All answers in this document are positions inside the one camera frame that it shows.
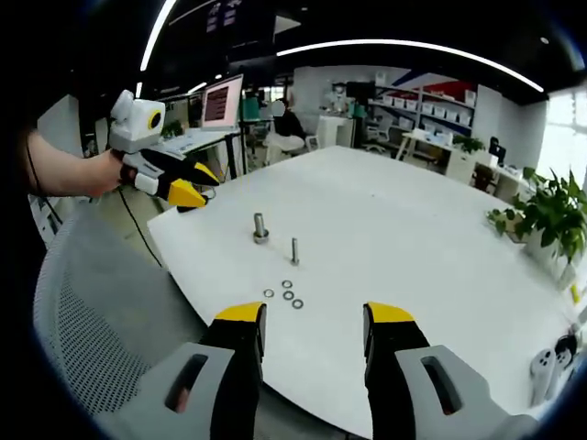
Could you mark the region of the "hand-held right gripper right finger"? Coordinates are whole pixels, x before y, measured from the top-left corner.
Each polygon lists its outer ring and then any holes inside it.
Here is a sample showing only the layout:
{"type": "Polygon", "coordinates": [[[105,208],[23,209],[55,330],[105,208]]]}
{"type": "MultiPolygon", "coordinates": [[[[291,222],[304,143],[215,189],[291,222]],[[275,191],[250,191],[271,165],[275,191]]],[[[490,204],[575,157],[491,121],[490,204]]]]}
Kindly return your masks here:
{"type": "Polygon", "coordinates": [[[511,415],[446,346],[432,346],[402,308],[363,305],[365,387],[375,439],[528,439],[537,421],[511,415]]]}

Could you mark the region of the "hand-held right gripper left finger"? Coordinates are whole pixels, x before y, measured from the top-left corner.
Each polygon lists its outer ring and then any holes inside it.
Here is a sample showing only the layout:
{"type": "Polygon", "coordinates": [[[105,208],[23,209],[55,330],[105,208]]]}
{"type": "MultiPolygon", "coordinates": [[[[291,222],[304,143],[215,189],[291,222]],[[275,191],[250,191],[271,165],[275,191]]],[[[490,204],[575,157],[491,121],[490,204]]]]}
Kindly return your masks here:
{"type": "Polygon", "coordinates": [[[95,420],[109,439],[251,439],[262,384],[267,306],[219,313],[138,381],[138,393],[95,420]]]}

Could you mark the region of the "person's left hand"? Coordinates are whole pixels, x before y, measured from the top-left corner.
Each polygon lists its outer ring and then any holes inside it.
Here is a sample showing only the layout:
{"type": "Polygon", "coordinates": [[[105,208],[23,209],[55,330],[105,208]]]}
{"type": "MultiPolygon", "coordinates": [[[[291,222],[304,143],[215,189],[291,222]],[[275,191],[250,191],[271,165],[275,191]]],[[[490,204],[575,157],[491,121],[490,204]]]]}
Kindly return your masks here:
{"type": "Polygon", "coordinates": [[[123,162],[124,154],[109,149],[85,160],[82,172],[85,194],[99,197],[118,188],[121,184],[131,184],[137,170],[123,162]]]}

